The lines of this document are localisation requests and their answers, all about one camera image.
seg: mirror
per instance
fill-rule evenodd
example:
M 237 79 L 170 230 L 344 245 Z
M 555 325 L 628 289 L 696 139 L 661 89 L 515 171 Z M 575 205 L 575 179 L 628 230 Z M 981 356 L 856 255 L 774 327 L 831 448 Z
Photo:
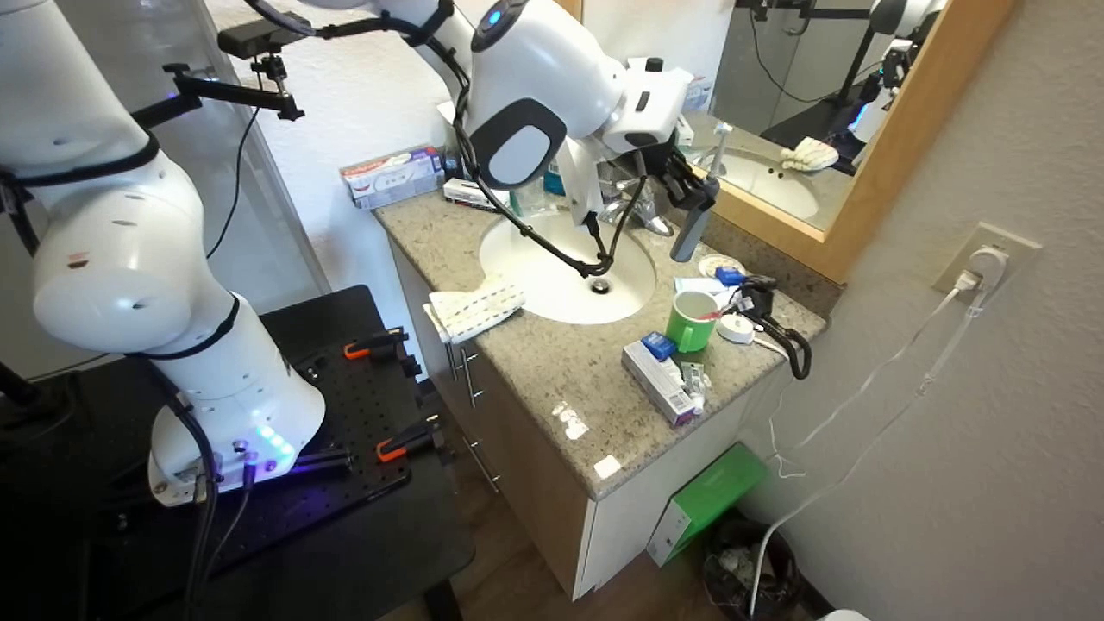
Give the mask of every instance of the mirror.
M 835 51 L 799 57 L 799 47 L 795 40 L 778 40 L 775 33 L 795 39 L 805 26 L 805 20 L 795 23 L 796 9 L 778 9 L 778 2 L 784 0 L 754 0 L 754 7 L 770 7 L 767 26 L 762 26 L 762 20 L 754 23 L 760 26 L 754 33 L 762 33 L 760 57 L 767 70 L 774 70 L 774 79 L 778 86 L 787 86 L 795 97 L 784 97 L 778 86 L 767 89 L 767 102 L 762 101 L 734 102 L 738 97 L 728 97 L 722 86 L 713 97 L 719 110 L 734 110 L 732 120 L 752 128 L 752 130 L 734 128 L 732 141 L 734 141 L 734 148 L 760 158 L 760 164 L 775 158 L 775 151 L 778 151 L 778 145 L 762 134 L 774 134 L 774 139 L 789 134 L 789 141 L 795 141 L 795 134 L 799 134 L 795 128 L 778 128 L 778 120 L 795 117 L 795 110 L 799 108 L 796 97 L 810 93 L 810 101 L 816 101 L 822 93 L 837 93 L 846 86 L 846 79 L 837 79 L 837 66 L 846 66 L 846 70 L 856 66 L 851 82 L 860 82 L 864 70 L 868 70 L 868 62 L 875 62 L 884 51 L 884 46 L 874 40 L 868 51 L 864 54 L 866 23 L 851 23 L 849 33 L 837 33 Z M 787 189 L 775 189 L 775 185 L 762 189 L 762 184 L 722 184 L 713 219 L 722 217 L 732 228 L 784 251 L 787 260 L 813 268 L 816 277 L 826 277 L 831 281 L 846 281 L 860 251 L 875 234 L 875 223 L 884 219 L 891 203 L 902 197 L 911 168 L 922 161 L 926 148 L 935 141 L 939 128 L 948 120 L 959 93 L 966 89 L 974 70 L 988 54 L 991 40 L 1002 33 L 1015 2 L 1018 0 L 948 0 L 935 32 L 927 33 L 922 54 L 911 66 L 908 82 L 892 97 L 892 115 L 881 124 L 875 141 L 866 145 L 864 161 L 856 164 L 851 174 L 835 171 L 835 168 L 813 171 L 810 179 L 816 179 L 816 184 L 805 179 L 808 194 L 799 194 L 799 185 L 795 189 L 795 184 Z M 745 51 L 741 62 L 760 66 L 754 40 L 734 40 L 734 46 Z M 789 72 L 805 72 L 799 62 L 826 62 L 826 57 L 835 66 L 831 72 L 826 72 L 826 74 L 837 79 L 835 89 L 831 86 L 826 89 L 826 82 L 822 86 L 810 86 L 810 82 L 796 86 L 789 79 Z M 696 145 L 712 145 L 713 120 L 700 117 L 695 124 L 696 124 Z M 795 215 L 775 203 L 775 201 L 795 201 L 795 197 L 816 201 L 816 205 L 828 205 L 828 211 L 816 211 L 816 217 L 808 217 L 799 211 Z

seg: electrical outlet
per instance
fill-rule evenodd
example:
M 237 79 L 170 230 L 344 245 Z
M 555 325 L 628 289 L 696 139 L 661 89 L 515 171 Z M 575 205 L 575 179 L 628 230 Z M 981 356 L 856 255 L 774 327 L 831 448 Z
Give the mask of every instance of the electrical outlet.
M 952 292 L 959 271 L 971 268 L 971 255 L 988 249 L 988 245 L 1008 255 L 1003 280 L 1011 271 L 1018 271 L 1036 251 L 1042 251 L 1040 240 L 1011 234 L 1011 230 L 1002 230 L 1002 228 L 981 219 L 975 230 L 971 234 L 971 240 L 956 251 L 956 260 L 935 280 L 935 289 L 939 292 Z

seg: bathroom sink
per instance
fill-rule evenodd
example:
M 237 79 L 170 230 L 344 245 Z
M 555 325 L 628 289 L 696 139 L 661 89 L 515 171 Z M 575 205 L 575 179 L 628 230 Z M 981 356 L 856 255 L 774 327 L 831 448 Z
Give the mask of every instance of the bathroom sink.
M 566 255 L 593 262 L 597 245 L 570 215 L 537 211 L 527 215 L 523 223 Z M 479 264 L 488 277 L 515 280 L 523 289 L 527 312 L 558 325 L 612 325 L 640 309 L 655 292 L 652 255 L 630 234 L 620 234 L 606 277 L 583 280 L 575 268 L 523 238 L 511 219 L 499 219 L 479 245 Z
M 810 219 L 822 215 L 822 201 L 813 189 L 799 179 L 799 171 L 775 174 L 767 158 L 723 151 L 723 184 L 749 189 L 774 203 L 775 211 L 787 211 L 789 217 Z

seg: beige wall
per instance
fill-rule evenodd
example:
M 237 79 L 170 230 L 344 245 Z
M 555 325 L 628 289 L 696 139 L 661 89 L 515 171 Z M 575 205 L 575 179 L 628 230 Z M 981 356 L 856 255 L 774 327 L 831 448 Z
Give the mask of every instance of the beige wall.
M 881 434 L 959 325 L 956 308 L 911 363 L 796 448 L 939 303 L 931 280 L 971 223 L 1045 245 L 851 484 L 787 529 L 835 605 L 892 621 L 1104 610 L 1100 32 L 1097 0 L 1023 0 L 856 268 L 813 379 L 774 387 L 749 414 L 752 445 L 767 450 L 774 416 L 808 473 L 754 496 L 778 518 Z

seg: cup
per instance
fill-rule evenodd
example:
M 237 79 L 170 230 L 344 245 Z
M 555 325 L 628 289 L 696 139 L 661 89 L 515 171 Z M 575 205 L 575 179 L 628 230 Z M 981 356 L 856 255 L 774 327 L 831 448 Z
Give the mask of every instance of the cup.
M 678 358 L 700 358 L 719 327 L 719 300 L 700 289 L 684 289 L 673 300 L 667 338 Z

